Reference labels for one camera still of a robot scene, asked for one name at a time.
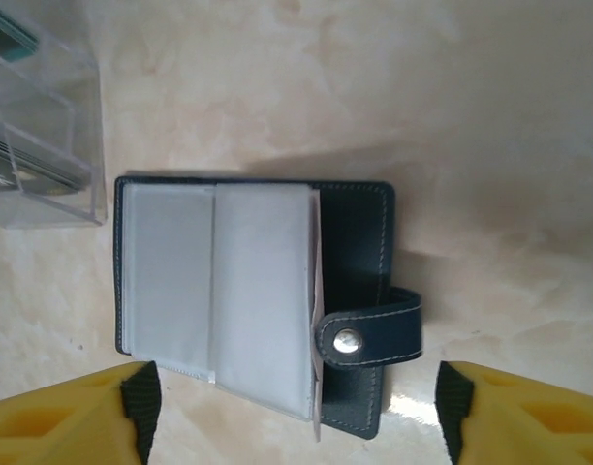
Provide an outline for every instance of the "metal snap fastener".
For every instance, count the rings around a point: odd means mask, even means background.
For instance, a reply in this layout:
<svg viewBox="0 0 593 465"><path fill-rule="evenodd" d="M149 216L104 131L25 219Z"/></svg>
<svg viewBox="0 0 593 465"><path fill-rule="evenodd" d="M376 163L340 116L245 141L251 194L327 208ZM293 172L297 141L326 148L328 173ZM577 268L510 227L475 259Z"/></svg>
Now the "metal snap fastener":
<svg viewBox="0 0 593 465"><path fill-rule="evenodd" d="M333 339L333 347L340 354L354 354L362 346L363 338L353 329L342 329Z"/></svg>

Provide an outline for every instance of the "marble surface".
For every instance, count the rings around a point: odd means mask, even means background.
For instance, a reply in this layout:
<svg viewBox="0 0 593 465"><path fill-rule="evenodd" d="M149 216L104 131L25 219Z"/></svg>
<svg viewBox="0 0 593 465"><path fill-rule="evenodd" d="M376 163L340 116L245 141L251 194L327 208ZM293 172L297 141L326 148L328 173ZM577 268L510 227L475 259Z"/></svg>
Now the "marble surface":
<svg viewBox="0 0 593 465"><path fill-rule="evenodd" d="M378 438L174 373L151 464L446 464L441 359L593 394L593 0L87 2L109 202L127 170L386 179L425 354ZM0 398L128 361L110 224L0 230Z"/></svg>

